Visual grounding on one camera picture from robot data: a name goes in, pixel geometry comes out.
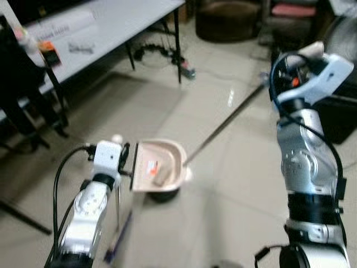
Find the purple broom with silver stick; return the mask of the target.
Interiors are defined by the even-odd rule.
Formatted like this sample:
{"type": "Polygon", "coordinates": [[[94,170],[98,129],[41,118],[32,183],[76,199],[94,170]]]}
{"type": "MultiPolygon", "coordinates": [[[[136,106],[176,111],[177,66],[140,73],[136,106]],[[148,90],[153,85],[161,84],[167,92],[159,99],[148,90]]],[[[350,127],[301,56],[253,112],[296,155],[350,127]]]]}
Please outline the purple broom with silver stick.
{"type": "MultiPolygon", "coordinates": [[[[113,135],[110,140],[114,141],[115,143],[119,143],[122,146],[124,143],[128,143],[124,142],[123,136],[118,134],[113,135]]],[[[127,222],[132,219],[132,212],[129,212],[127,217],[122,215],[122,177],[123,176],[120,176],[120,180],[117,180],[117,183],[114,187],[115,221],[117,221],[115,223],[115,233],[104,255],[104,262],[112,267],[115,266],[114,263],[118,256],[120,244],[122,243],[123,236],[125,234],[125,231],[127,230],[127,222]]]]}

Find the beige long-handled dustpan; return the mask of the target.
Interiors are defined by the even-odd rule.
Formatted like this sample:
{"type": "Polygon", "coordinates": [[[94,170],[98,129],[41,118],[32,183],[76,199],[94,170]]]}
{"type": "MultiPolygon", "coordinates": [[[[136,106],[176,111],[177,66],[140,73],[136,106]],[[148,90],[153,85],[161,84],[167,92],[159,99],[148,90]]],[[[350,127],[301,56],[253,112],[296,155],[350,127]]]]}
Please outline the beige long-handled dustpan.
{"type": "MultiPolygon", "coordinates": [[[[309,59],[320,59],[325,54],[325,46],[323,41],[316,41],[313,44],[303,47],[298,51],[289,51],[285,53],[297,53],[304,55],[309,59]]],[[[317,140],[320,140],[324,145],[329,145],[329,142],[324,138],[321,127],[318,123],[313,125],[307,125],[307,122],[297,118],[297,114],[300,111],[311,108],[311,105],[304,102],[302,99],[293,99],[284,102],[283,104],[276,105],[276,101],[273,97],[280,93],[273,91],[273,63],[278,58],[277,56],[272,61],[271,69],[266,74],[263,84],[258,86],[252,93],[240,102],[235,110],[227,117],[224,122],[214,130],[214,132],[194,151],[191,155],[188,155],[183,146],[179,145],[176,141],[171,140],[143,140],[139,141],[136,145],[136,157],[133,163],[133,177],[131,189],[134,192],[146,192],[152,197],[167,199],[173,198],[178,192],[181,185],[189,180],[191,176],[188,163],[196,156],[205,146],[214,140],[215,136],[219,135],[222,130],[234,120],[237,115],[240,114],[252,101],[257,97],[263,89],[268,90],[271,102],[273,103],[278,114],[281,116],[281,120],[278,122],[280,126],[283,125],[298,125],[304,128],[311,136],[314,136],[317,140]],[[159,163],[160,168],[155,176],[146,174],[146,166],[148,161],[156,160],[159,163]]],[[[303,64],[299,71],[299,75],[293,80],[293,88],[295,89],[301,84],[307,82],[314,73],[316,73],[321,66],[318,64],[303,64]]]]}

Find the grey round floor fan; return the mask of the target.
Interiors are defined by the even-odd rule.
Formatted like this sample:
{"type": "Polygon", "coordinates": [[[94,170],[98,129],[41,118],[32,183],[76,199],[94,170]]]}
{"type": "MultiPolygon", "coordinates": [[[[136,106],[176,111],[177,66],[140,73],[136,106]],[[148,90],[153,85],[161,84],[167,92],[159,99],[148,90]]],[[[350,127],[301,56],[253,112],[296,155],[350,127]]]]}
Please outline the grey round floor fan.
{"type": "Polygon", "coordinates": [[[357,17],[339,16],[324,35],[326,54],[339,55],[350,63],[357,62],[357,17]]]}

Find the chair with red cushion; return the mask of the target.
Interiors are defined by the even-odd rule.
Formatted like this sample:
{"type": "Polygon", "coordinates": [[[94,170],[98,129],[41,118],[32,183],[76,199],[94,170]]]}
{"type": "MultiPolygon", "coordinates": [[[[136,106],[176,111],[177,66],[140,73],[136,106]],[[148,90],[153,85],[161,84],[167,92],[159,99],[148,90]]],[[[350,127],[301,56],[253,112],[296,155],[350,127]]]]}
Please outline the chair with red cushion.
{"type": "Polygon", "coordinates": [[[314,41],[321,0],[268,0],[266,23],[276,46],[298,49],[314,41]]]}

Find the black box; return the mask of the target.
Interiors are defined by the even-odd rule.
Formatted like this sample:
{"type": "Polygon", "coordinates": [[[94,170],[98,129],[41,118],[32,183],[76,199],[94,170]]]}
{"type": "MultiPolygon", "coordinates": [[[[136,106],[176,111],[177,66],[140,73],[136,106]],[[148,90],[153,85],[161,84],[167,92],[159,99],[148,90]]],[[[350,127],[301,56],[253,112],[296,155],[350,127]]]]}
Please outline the black box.
{"type": "Polygon", "coordinates": [[[314,105],[324,130],[332,143],[342,145],[357,128],[357,97],[329,96],[314,105]]]}

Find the round dark brown ottoman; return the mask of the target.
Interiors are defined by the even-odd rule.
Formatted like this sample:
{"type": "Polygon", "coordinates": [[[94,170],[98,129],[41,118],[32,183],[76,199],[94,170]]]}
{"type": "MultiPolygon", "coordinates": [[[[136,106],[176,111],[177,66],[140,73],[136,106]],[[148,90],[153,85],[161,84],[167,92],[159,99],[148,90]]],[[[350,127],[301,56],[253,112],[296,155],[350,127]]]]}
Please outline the round dark brown ottoman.
{"type": "Polygon", "coordinates": [[[261,10],[259,0],[197,0],[196,35],[217,43],[254,38],[261,10]]]}

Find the black stand leg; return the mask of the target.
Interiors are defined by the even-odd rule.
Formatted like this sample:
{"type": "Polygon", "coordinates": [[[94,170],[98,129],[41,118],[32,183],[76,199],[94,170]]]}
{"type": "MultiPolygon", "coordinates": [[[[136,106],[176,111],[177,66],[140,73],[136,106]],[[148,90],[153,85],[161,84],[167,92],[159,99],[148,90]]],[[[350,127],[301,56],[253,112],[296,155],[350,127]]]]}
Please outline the black stand leg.
{"type": "Polygon", "coordinates": [[[11,217],[15,217],[18,221],[21,221],[28,226],[38,230],[42,234],[50,235],[52,234],[52,230],[48,227],[44,226],[40,222],[36,221],[35,219],[29,217],[25,213],[21,212],[18,208],[10,204],[9,202],[0,199],[0,211],[3,211],[9,214],[11,217]]]}

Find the orange and black device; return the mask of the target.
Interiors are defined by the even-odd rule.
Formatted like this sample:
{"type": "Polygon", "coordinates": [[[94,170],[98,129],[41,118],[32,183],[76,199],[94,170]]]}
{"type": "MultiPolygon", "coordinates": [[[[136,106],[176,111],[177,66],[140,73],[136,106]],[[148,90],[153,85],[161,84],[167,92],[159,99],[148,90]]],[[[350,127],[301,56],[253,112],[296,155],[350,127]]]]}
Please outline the orange and black device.
{"type": "Polygon", "coordinates": [[[59,53],[51,41],[39,41],[38,49],[41,51],[42,58],[46,64],[51,68],[61,65],[59,53]]]}

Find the black chair with dark clothes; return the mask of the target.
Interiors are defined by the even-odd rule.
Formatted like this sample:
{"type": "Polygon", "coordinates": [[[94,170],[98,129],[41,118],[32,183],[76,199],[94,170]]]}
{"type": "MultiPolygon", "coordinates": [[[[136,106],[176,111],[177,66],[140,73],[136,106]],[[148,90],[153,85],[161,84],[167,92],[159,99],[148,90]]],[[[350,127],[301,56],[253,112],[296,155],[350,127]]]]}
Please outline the black chair with dark clothes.
{"type": "Polygon", "coordinates": [[[57,135],[69,138],[65,131],[68,126],[64,96],[59,82],[51,68],[37,65],[18,42],[15,30],[4,15],[0,15],[0,110],[16,130],[29,141],[31,152],[39,146],[49,148],[49,143],[38,133],[37,128],[26,115],[18,100],[26,97],[43,116],[45,123],[50,125],[57,135]],[[60,110],[46,99],[39,89],[44,85],[45,76],[49,75],[55,89],[56,100],[60,110]]]}

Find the white folding table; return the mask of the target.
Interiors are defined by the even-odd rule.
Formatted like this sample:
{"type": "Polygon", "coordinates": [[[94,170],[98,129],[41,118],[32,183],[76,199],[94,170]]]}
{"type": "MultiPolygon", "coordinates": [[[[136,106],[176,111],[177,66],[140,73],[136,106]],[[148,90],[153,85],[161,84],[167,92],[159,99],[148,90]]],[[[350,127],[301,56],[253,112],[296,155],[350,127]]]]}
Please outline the white folding table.
{"type": "Polygon", "coordinates": [[[61,65],[53,68],[56,80],[65,82],[154,23],[175,13],[185,2],[186,0],[91,0],[64,10],[84,8],[94,11],[100,29],[98,32],[84,31],[61,39],[48,40],[53,43],[61,59],[61,65]]]}

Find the white rolled paper sheet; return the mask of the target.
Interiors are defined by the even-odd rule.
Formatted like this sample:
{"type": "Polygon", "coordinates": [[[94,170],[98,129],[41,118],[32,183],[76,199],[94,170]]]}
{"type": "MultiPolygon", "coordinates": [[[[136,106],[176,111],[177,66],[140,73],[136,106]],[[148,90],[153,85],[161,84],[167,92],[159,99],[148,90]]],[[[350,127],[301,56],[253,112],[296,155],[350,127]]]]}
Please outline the white rolled paper sheet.
{"type": "Polygon", "coordinates": [[[98,32],[94,11],[79,8],[64,11],[45,20],[38,20],[25,27],[28,35],[36,41],[48,41],[71,36],[78,32],[98,32]]]}

